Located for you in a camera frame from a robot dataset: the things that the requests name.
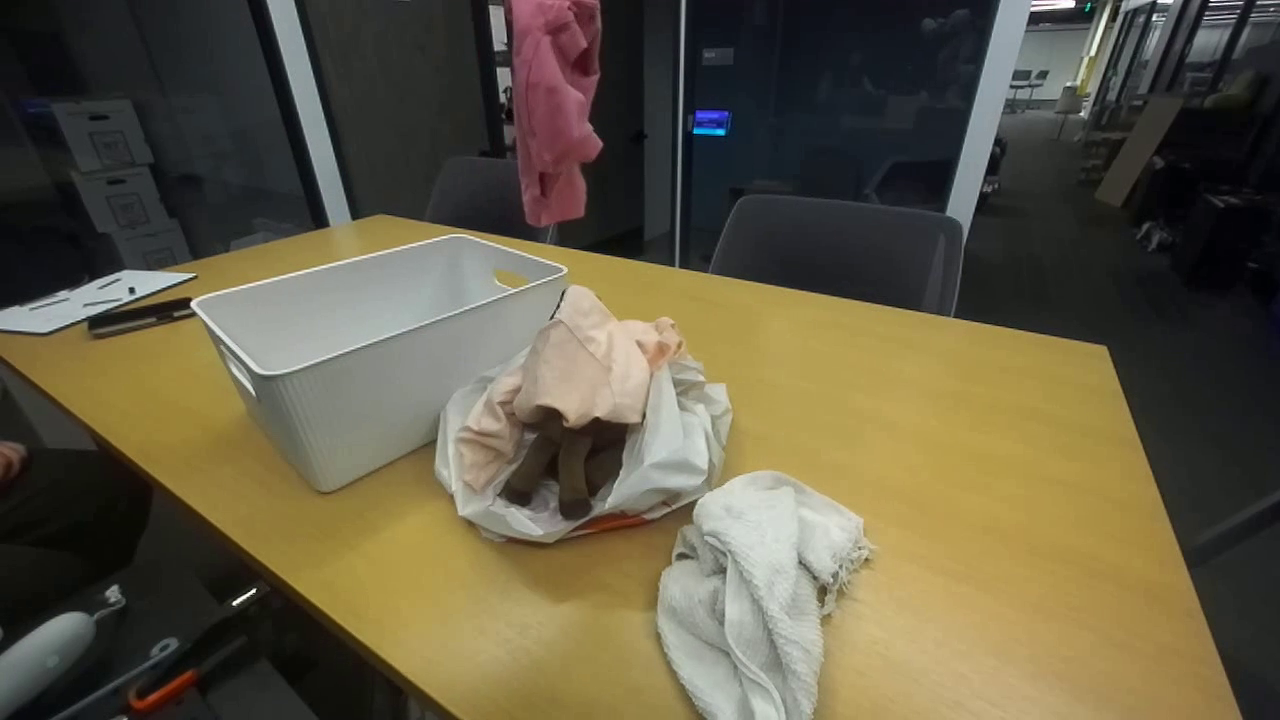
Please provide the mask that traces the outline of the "grey office chair left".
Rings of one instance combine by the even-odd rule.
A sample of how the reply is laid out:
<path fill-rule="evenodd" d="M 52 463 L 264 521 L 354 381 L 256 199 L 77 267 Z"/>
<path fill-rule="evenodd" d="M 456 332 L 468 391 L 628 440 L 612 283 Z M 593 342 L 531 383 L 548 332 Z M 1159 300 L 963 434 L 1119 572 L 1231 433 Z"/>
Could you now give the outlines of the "grey office chair left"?
<path fill-rule="evenodd" d="M 734 205 L 713 273 L 952 314 L 963 228 L 928 207 L 757 193 Z"/>

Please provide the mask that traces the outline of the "white plastic bag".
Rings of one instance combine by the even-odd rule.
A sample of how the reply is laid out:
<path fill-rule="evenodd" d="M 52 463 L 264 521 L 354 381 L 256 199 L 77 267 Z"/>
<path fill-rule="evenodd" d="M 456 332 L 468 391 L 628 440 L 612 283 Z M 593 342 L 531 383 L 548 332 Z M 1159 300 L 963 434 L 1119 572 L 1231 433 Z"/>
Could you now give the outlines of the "white plastic bag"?
<path fill-rule="evenodd" d="M 583 521 L 560 516 L 560 490 L 546 483 L 530 506 L 507 505 L 502 483 L 473 486 L 465 471 L 465 418 L 492 395 L 496 375 L 465 383 L 435 428 L 435 478 L 459 521 L 520 543 L 564 543 L 612 529 L 635 529 L 700 500 L 730 451 L 734 401 L 706 375 L 694 351 L 667 359 L 650 383 L 643 422 L 628 433 L 619 476 L 596 490 Z"/>

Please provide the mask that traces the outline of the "white plastic storage box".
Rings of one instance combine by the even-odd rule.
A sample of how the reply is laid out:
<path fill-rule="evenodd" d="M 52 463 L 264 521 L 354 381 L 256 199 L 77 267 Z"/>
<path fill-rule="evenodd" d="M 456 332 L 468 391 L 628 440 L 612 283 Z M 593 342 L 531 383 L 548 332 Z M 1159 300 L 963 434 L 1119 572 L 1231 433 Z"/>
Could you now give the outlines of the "white plastic storage box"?
<path fill-rule="evenodd" d="M 554 319 L 569 267 L 480 237 L 412 239 L 193 300 L 242 401 L 313 490 L 435 440 L 448 401 Z"/>

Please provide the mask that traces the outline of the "cardboard storage boxes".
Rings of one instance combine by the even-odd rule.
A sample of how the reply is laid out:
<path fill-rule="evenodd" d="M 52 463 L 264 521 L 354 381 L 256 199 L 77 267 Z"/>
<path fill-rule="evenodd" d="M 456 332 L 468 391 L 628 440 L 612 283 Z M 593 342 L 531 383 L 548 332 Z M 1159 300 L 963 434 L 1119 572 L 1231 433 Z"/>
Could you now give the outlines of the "cardboard storage boxes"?
<path fill-rule="evenodd" d="M 130 101 L 55 101 L 74 189 L 123 264 L 181 264 L 190 237 L 158 184 L 158 154 Z"/>

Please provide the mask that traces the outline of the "light pink printed garment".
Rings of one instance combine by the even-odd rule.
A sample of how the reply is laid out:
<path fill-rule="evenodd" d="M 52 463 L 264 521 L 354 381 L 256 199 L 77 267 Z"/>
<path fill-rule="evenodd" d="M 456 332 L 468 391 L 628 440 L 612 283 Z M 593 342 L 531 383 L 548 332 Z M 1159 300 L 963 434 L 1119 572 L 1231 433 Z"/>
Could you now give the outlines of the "light pink printed garment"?
<path fill-rule="evenodd" d="M 588 418 L 641 422 L 653 375 L 680 351 L 667 314 L 619 319 L 608 303 L 569 283 L 554 319 L 480 391 L 459 422 L 456 451 L 480 478 L 516 456 L 520 433 L 540 409 L 569 428 Z"/>

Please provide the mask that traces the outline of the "brown cloth garment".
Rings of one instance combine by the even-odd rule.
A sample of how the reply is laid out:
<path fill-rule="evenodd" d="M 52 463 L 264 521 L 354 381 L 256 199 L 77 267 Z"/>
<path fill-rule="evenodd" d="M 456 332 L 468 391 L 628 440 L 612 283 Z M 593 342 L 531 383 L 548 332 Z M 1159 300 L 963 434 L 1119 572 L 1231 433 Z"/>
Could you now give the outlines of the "brown cloth garment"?
<path fill-rule="evenodd" d="M 612 418 L 571 428 L 556 409 L 540 409 L 530 433 L 531 442 L 502 497 L 530 506 L 546 483 L 556 483 L 560 516 L 583 521 L 593 500 L 619 476 L 628 428 Z"/>

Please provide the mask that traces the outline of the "dark pink garment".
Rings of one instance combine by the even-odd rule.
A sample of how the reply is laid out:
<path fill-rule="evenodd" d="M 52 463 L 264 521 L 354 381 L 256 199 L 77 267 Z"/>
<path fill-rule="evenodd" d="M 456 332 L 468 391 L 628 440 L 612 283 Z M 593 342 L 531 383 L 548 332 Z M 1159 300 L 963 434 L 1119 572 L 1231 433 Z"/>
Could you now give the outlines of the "dark pink garment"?
<path fill-rule="evenodd" d="M 513 120 L 526 221 L 575 222 L 588 213 L 583 167 L 605 151 L 593 129 L 602 87 L 602 0 L 507 0 Z"/>

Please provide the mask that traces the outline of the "white grey handheld tool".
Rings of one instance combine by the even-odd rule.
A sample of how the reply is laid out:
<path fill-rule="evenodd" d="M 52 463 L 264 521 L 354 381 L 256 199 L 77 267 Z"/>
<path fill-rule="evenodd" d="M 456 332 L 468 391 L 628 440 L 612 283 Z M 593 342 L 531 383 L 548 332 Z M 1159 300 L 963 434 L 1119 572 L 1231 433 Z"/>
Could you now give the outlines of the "white grey handheld tool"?
<path fill-rule="evenodd" d="M 26 630 L 0 653 L 0 720 L 13 720 L 41 690 L 62 683 L 130 606 L 121 582 L 107 582 L 91 606 L 68 606 Z"/>

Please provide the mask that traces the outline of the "white paper sheet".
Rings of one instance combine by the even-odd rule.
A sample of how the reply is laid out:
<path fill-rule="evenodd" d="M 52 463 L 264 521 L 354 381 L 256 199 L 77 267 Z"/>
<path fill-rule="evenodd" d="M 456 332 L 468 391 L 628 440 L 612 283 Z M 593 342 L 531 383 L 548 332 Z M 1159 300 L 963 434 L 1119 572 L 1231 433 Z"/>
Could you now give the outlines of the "white paper sheet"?
<path fill-rule="evenodd" d="M 4 335 L 52 335 L 62 328 L 83 324 L 88 314 L 123 309 L 131 300 L 167 291 L 175 283 L 190 283 L 190 273 L 164 273 L 164 267 L 121 267 L 99 279 L 0 309 L 0 332 Z"/>

